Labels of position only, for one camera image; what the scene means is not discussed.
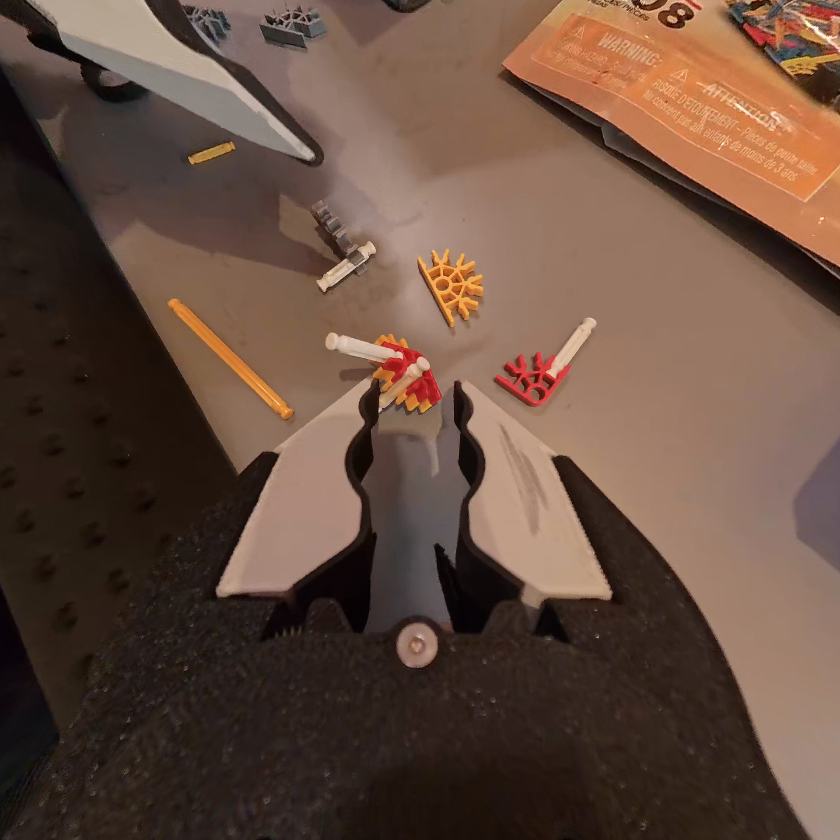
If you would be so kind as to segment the long yellow rod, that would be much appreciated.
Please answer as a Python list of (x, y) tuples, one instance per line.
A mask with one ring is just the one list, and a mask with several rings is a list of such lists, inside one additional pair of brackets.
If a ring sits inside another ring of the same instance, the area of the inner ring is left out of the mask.
[(207, 325), (178, 299), (170, 299), (167, 306), (195, 335), (226, 363), (236, 375), (247, 384), (268, 407), (283, 420), (293, 417), (294, 411), (261, 377), (257, 375), (224, 341), (216, 336)]

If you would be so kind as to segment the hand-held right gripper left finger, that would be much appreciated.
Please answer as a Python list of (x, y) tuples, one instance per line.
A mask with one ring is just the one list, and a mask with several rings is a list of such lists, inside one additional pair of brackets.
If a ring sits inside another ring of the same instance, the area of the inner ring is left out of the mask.
[(216, 585), (218, 598), (284, 595), (360, 545), (380, 387), (362, 380), (274, 451), (276, 461)]

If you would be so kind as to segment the yellow fan connector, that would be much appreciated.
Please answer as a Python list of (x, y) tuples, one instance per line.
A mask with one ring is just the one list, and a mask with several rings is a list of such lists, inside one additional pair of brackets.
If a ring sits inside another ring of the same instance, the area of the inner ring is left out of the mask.
[(421, 256), (416, 262), (448, 327), (455, 329), (457, 318), (468, 321), (485, 292), (483, 276), (476, 272), (476, 262), (468, 260), (465, 254), (452, 259), (448, 249), (442, 255), (433, 250), (430, 262)]
[(425, 413), (442, 398), (437, 381), (426, 357), (412, 350), (405, 339), (394, 334), (383, 334), (376, 345), (402, 355), (385, 360), (373, 372), (372, 378), (380, 383), (379, 410), (392, 405), (404, 406), (407, 412)]

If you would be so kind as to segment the black perforated panel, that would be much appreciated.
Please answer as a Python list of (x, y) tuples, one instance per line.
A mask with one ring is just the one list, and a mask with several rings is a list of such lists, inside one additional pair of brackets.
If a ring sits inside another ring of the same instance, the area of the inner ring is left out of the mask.
[(2, 74), (2, 753), (69, 725), (93, 655), (235, 471)]

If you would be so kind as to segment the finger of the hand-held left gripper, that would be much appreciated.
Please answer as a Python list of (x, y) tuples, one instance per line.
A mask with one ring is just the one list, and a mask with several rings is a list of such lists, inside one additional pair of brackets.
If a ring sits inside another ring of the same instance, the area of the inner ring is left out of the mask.
[(234, 135), (306, 165), (323, 151), (247, 68), (190, 23), (180, 2), (35, 1), (74, 54), (114, 71)]

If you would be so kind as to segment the orange toy set bag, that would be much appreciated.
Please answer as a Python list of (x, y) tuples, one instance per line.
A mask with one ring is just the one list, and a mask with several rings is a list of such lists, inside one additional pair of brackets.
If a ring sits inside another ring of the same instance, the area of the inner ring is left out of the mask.
[(838, 266), (838, 2), (561, 2), (502, 65)]

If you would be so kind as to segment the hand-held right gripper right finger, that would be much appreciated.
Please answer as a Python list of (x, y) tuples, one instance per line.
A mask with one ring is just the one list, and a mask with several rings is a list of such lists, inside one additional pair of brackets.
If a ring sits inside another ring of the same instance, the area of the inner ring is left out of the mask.
[(478, 604), (609, 601), (557, 454), (467, 381), (455, 383), (453, 404), (468, 483), (455, 570), (467, 595)]

